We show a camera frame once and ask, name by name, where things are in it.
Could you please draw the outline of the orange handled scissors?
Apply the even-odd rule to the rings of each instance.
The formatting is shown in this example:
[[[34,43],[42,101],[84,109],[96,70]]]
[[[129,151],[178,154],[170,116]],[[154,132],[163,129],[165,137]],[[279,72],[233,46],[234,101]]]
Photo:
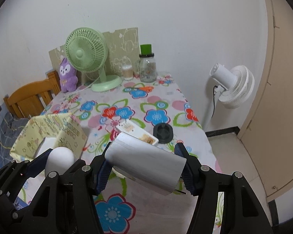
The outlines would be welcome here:
[[[147,93],[151,92],[154,87],[152,86],[145,86],[145,87],[134,87],[135,90],[142,90],[142,91],[145,91]]]

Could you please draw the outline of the white power adapter block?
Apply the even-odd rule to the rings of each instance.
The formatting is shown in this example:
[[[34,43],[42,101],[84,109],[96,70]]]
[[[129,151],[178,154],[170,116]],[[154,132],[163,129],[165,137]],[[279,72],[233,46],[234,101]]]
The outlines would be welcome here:
[[[186,159],[121,132],[105,152],[106,161],[126,177],[162,195],[169,195]]]

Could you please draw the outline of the wooden chair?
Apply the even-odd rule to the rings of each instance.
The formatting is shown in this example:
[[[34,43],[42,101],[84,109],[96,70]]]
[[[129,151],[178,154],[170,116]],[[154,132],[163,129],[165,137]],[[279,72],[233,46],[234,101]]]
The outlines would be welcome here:
[[[7,110],[17,118],[38,116],[60,93],[60,78],[56,70],[47,73],[47,78],[17,89],[11,96],[4,97]]]

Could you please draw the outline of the white box in storage box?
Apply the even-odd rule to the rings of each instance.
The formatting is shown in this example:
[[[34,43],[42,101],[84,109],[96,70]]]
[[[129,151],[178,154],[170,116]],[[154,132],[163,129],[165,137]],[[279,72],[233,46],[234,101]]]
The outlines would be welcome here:
[[[37,158],[39,155],[44,153],[45,151],[49,150],[50,148],[55,148],[56,138],[55,137],[45,137],[41,144],[39,145],[37,152],[35,154],[35,158]]]

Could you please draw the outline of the beige patterned placemat board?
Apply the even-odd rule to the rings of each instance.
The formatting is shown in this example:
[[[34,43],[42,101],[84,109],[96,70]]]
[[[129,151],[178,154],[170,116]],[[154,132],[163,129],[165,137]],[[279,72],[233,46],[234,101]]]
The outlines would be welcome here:
[[[138,75],[137,64],[139,61],[140,45],[138,43],[138,27],[123,28],[114,32],[104,32],[103,36],[108,47],[108,57],[105,63],[107,75],[122,76],[122,67],[132,65],[134,76]],[[53,69],[59,71],[60,63],[65,57],[65,46],[62,45],[49,51]],[[84,73],[77,71],[78,85],[99,82],[98,71]]]

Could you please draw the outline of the white remote control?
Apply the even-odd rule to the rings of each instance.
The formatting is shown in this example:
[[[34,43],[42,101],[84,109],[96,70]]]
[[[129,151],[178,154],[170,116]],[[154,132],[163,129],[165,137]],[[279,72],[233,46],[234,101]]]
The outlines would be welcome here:
[[[150,133],[148,133],[147,131],[145,131],[143,128],[140,128],[140,126],[138,126],[137,124],[133,123],[132,121],[130,121],[129,119],[126,119],[122,122],[120,122],[116,128],[120,131],[120,132],[124,132],[127,133],[135,138],[140,139],[141,141],[144,141],[146,143],[149,143],[153,146],[157,146],[159,143],[159,140],[151,135]]]

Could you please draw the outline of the purple plush toy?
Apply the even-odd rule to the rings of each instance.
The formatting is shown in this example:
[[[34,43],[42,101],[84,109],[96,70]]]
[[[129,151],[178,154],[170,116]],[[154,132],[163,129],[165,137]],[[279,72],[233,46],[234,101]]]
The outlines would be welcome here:
[[[59,78],[61,91],[63,93],[73,92],[77,88],[78,78],[76,69],[70,64],[65,57],[59,68]]]

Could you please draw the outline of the white round object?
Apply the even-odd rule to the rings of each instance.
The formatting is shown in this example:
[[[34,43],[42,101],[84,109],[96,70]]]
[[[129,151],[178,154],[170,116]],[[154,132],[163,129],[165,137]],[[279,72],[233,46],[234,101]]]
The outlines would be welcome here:
[[[45,176],[55,171],[59,175],[63,175],[75,163],[73,151],[66,147],[57,147],[53,149],[46,162]]]

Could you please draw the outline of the green desk fan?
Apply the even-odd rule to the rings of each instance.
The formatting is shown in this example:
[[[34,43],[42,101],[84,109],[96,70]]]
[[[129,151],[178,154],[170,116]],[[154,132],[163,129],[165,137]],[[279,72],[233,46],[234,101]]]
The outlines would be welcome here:
[[[98,79],[91,84],[92,91],[109,91],[123,82],[119,75],[107,75],[105,72],[108,47],[102,33],[88,27],[75,29],[67,37],[65,53],[76,70],[84,73],[98,72]]]

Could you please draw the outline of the beige door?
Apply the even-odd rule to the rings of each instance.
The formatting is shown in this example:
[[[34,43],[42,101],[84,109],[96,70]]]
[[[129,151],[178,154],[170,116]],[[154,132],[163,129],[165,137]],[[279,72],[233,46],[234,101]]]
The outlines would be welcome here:
[[[293,188],[293,10],[286,0],[265,2],[265,64],[238,136],[271,201]]]

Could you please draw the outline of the grey plaid bedding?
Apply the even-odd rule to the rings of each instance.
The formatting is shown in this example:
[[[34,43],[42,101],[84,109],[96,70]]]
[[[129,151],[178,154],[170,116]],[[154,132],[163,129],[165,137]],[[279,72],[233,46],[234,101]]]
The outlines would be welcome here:
[[[12,161],[10,150],[28,118],[16,118],[10,112],[0,115],[0,168]]]

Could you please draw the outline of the cotton swab container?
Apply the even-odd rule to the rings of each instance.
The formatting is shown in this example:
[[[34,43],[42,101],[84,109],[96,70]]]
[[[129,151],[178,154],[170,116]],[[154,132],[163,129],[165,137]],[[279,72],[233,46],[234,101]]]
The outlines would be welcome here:
[[[134,77],[132,65],[122,65],[122,75],[124,80],[131,80]]]

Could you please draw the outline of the glass jar green lid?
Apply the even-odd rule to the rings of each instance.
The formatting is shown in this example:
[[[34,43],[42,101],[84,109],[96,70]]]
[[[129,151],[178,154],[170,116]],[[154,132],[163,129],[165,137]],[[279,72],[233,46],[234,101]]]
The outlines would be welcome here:
[[[155,54],[152,52],[151,44],[140,45],[138,74],[141,82],[151,83],[157,79]]]

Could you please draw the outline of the yellow patterned storage box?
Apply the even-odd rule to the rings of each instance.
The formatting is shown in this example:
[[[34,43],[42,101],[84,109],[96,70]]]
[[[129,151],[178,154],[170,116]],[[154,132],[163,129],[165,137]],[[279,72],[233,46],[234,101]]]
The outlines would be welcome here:
[[[66,147],[75,158],[80,158],[87,135],[72,113],[47,114],[32,117],[14,142],[10,156],[18,162],[33,160],[40,144],[46,138],[55,138],[51,148]]]

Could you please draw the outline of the white standing fan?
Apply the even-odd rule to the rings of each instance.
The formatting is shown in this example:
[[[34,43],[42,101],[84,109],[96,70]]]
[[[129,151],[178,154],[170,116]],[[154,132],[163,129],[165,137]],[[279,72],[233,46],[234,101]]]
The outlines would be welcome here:
[[[201,122],[203,129],[208,128],[218,103],[227,109],[236,109],[249,99],[255,86],[253,73],[244,65],[229,70],[217,63],[210,70],[210,77],[216,85],[212,89],[212,99]]]

